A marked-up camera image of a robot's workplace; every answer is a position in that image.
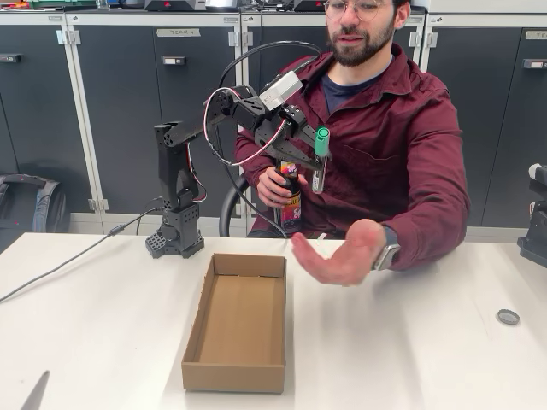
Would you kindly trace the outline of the person's right hand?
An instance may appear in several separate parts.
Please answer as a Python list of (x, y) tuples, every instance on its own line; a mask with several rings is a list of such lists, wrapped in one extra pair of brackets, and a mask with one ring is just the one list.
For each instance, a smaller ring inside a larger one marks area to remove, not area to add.
[(276, 167), (268, 167), (260, 174), (256, 184), (259, 199), (270, 208), (283, 208), (291, 202), (291, 190)]

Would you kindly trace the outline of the person's left hand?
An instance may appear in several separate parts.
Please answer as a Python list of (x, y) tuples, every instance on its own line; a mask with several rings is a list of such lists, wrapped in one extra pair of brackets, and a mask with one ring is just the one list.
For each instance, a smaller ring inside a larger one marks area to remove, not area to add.
[(291, 238), (292, 252), (300, 266), (321, 284), (361, 284), (386, 245), (383, 226), (358, 220), (350, 226), (344, 242), (328, 259), (320, 256), (300, 233)]

